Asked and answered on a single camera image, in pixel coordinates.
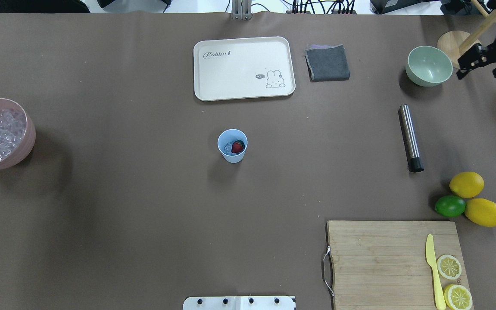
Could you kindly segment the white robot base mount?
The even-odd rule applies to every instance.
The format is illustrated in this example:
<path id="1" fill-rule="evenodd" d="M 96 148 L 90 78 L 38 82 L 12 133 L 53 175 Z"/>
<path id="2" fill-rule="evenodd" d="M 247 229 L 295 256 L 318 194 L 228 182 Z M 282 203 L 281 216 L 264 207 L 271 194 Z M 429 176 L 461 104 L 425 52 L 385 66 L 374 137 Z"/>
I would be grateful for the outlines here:
<path id="1" fill-rule="evenodd" d="M 186 298 L 183 310 L 295 310 L 296 300 L 287 295 L 202 296 Z"/>

